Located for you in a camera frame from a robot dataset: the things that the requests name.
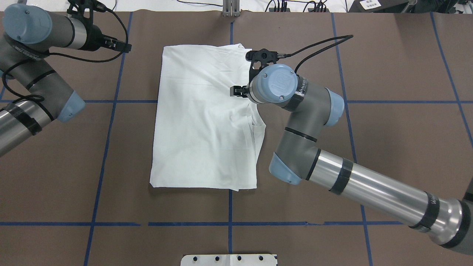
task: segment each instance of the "white bracket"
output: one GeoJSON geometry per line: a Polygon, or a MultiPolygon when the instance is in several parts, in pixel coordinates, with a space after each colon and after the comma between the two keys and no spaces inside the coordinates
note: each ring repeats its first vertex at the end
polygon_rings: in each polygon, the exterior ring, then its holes
{"type": "Polygon", "coordinates": [[[274,254],[186,255],[181,266],[277,266],[274,254]]]}

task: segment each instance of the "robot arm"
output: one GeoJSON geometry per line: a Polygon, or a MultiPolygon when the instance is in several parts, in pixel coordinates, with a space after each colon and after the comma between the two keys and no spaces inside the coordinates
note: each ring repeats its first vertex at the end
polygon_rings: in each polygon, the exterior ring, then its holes
{"type": "Polygon", "coordinates": [[[249,84],[230,89],[231,96],[273,103],[292,113],[271,160],[271,174],[293,185],[303,179],[314,182],[429,234],[444,248],[473,255],[473,180],[463,200],[440,199],[317,148],[322,128],[342,115],[343,98],[276,64],[278,56],[266,49],[248,52],[246,59],[252,65],[260,61],[261,68],[251,66],[249,84]]]}
{"type": "Polygon", "coordinates": [[[51,121],[67,122],[85,107],[79,95],[44,60],[54,54],[48,52],[50,47],[86,51],[105,47],[120,54],[131,50],[128,38],[125,43],[120,42],[103,35],[93,24],[93,11],[109,11],[105,5],[95,0],[69,2],[70,18],[23,4],[5,9],[0,75],[3,80],[14,77],[31,95],[17,93],[18,100],[0,109],[0,157],[51,121]]]}

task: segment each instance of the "wire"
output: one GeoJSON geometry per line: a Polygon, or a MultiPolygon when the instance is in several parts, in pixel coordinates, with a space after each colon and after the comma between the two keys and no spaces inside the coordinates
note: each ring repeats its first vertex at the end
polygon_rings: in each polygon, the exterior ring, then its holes
{"type": "Polygon", "coordinates": [[[340,40],[340,39],[342,39],[341,41],[338,41],[338,42],[335,42],[335,43],[333,43],[333,44],[331,44],[331,45],[328,45],[328,46],[326,46],[326,47],[324,47],[324,48],[318,50],[317,52],[310,54],[310,55],[307,56],[306,58],[302,59],[301,62],[299,62],[299,64],[297,64],[297,66],[296,66],[296,68],[295,68],[295,70],[294,70],[294,72],[297,73],[297,70],[299,69],[299,67],[300,67],[305,61],[307,61],[307,60],[309,60],[310,58],[312,58],[312,57],[318,55],[318,54],[321,53],[321,52],[324,52],[324,51],[326,51],[326,50],[328,50],[328,49],[330,49],[330,48],[332,48],[332,47],[334,47],[334,46],[337,46],[337,45],[339,45],[339,44],[341,44],[341,43],[343,43],[343,42],[345,42],[345,41],[348,41],[348,40],[351,39],[351,38],[353,38],[353,35],[344,35],[344,36],[338,36],[338,37],[328,38],[328,39],[326,39],[326,40],[323,40],[323,41],[320,41],[320,42],[317,42],[317,43],[308,45],[308,46],[306,46],[306,47],[304,47],[304,48],[302,48],[302,49],[300,49],[300,50],[298,50],[298,51],[295,51],[295,52],[293,52],[293,53],[288,53],[288,54],[283,53],[283,54],[280,54],[280,55],[281,55],[280,58],[288,58],[288,57],[294,56],[294,55],[296,55],[296,54],[298,54],[298,53],[300,53],[300,52],[302,52],[302,51],[305,51],[305,50],[307,50],[307,49],[309,49],[309,48],[312,48],[312,47],[314,47],[314,46],[316,46],[316,45],[324,44],[324,43],[326,43],[326,42],[330,42],[330,41],[333,41],[333,40],[340,40]]]}
{"type": "Polygon", "coordinates": [[[17,93],[16,91],[14,91],[7,84],[7,75],[8,75],[8,73],[10,73],[10,71],[12,71],[13,69],[15,69],[16,67],[18,67],[22,64],[26,64],[26,63],[31,62],[31,61],[32,61],[31,59],[26,59],[26,60],[18,62],[16,64],[12,65],[10,68],[8,68],[1,76],[1,81],[3,83],[3,86],[7,89],[7,91],[9,91],[11,94],[15,95],[16,97],[19,97],[19,99],[14,100],[13,103],[17,103],[17,102],[23,101],[23,100],[33,101],[33,102],[36,102],[36,103],[44,101],[44,97],[41,96],[41,95],[37,95],[37,94],[22,95],[22,94],[17,93]]]}
{"type": "MultiPolygon", "coordinates": [[[[122,20],[118,17],[118,15],[113,10],[106,8],[106,11],[112,13],[115,16],[115,18],[118,20],[118,22],[120,22],[120,24],[122,25],[123,30],[125,31],[125,47],[126,47],[128,45],[128,31],[126,30],[125,24],[123,24],[122,20]]],[[[110,59],[106,59],[106,60],[90,60],[90,59],[79,58],[79,57],[75,57],[75,56],[72,56],[69,54],[63,54],[63,53],[47,53],[46,55],[58,55],[58,56],[63,56],[63,57],[67,57],[67,58],[71,58],[71,59],[75,59],[79,61],[84,61],[84,62],[90,62],[90,63],[105,63],[105,62],[110,62],[112,60],[117,59],[122,54],[123,52],[119,52],[116,56],[110,59]]]]}
{"type": "Polygon", "coordinates": [[[276,2],[275,2],[274,0],[270,0],[270,1],[268,2],[268,5],[266,6],[266,9],[264,10],[265,12],[268,11],[268,7],[269,7],[269,5],[271,4],[271,2],[274,3],[274,10],[276,10],[276,2]]]}
{"type": "Polygon", "coordinates": [[[335,46],[337,46],[337,45],[339,45],[339,44],[341,44],[341,43],[343,43],[343,42],[346,42],[346,41],[348,41],[348,40],[351,39],[351,38],[353,38],[353,35],[345,35],[345,36],[340,36],[340,37],[334,37],[334,38],[326,39],[326,40],[323,41],[322,43],[325,43],[325,42],[328,42],[328,41],[332,41],[332,40],[339,40],[339,39],[342,39],[342,40],[341,40],[341,41],[338,41],[338,42],[335,42],[335,43],[333,43],[333,44],[331,44],[331,45],[328,45],[328,46],[326,46],[326,47],[324,47],[324,48],[318,50],[317,52],[310,54],[310,55],[307,56],[306,58],[302,59],[302,60],[299,62],[299,64],[297,64],[296,68],[294,69],[294,73],[297,73],[297,70],[299,69],[299,67],[300,67],[305,61],[307,61],[307,60],[309,60],[310,58],[312,58],[312,57],[318,55],[318,54],[321,53],[321,52],[324,52],[324,51],[326,51],[326,50],[328,50],[328,49],[330,49],[330,48],[332,48],[332,47],[335,47],[335,46]]]}
{"type": "Polygon", "coordinates": [[[217,4],[187,2],[187,1],[181,1],[181,0],[176,0],[176,1],[178,1],[179,3],[184,3],[184,4],[198,4],[198,5],[209,5],[209,6],[223,7],[223,5],[217,5],[217,4]]]}
{"type": "Polygon", "coordinates": [[[304,7],[304,10],[302,10],[302,13],[304,13],[306,11],[306,8],[310,3],[314,4],[314,9],[315,9],[316,2],[315,1],[309,1],[309,2],[307,2],[306,6],[304,7]]]}

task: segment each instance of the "white cloth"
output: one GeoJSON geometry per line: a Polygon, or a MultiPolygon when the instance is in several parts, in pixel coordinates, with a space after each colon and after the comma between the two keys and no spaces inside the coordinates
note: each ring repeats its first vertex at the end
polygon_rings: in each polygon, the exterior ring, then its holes
{"type": "Polygon", "coordinates": [[[241,44],[164,47],[149,182],[153,187],[256,188],[264,129],[241,44]]]}

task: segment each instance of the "blue joint cap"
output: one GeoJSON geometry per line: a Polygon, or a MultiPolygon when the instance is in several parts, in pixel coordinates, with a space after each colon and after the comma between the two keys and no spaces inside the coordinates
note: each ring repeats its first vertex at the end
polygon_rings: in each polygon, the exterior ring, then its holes
{"type": "Polygon", "coordinates": [[[276,153],[272,155],[272,160],[269,164],[269,172],[278,179],[292,185],[299,185],[301,181],[301,178],[294,174],[294,172],[279,159],[276,153]]]}
{"type": "Polygon", "coordinates": [[[333,126],[338,122],[338,119],[340,119],[340,116],[342,116],[343,114],[343,110],[345,109],[345,101],[340,95],[336,94],[335,92],[329,89],[327,89],[327,91],[330,95],[330,115],[325,125],[333,126]]]}
{"type": "Polygon", "coordinates": [[[65,123],[69,121],[71,118],[75,117],[78,113],[80,113],[86,107],[86,103],[84,100],[74,91],[69,100],[67,100],[64,108],[62,109],[61,113],[58,116],[59,121],[65,123]]]}
{"type": "Polygon", "coordinates": [[[269,65],[255,78],[256,90],[270,103],[289,100],[296,92],[297,83],[297,75],[285,64],[269,65]]]}
{"type": "Polygon", "coordinates": [[[49,36],[53,21],[42,8],[12,4],[5,9],[3,27],[12,39],[24,44],[37,44],[49,36]]]}
{"type": "MultiPolygon", "coordinates": [[[[3,71],[0,70],[0,77],[3,76],[3,71]]],[[[7,74],[7,79],[8,80],[14,80],[15,78],[13,76],[10,76],[7,74]]]]}

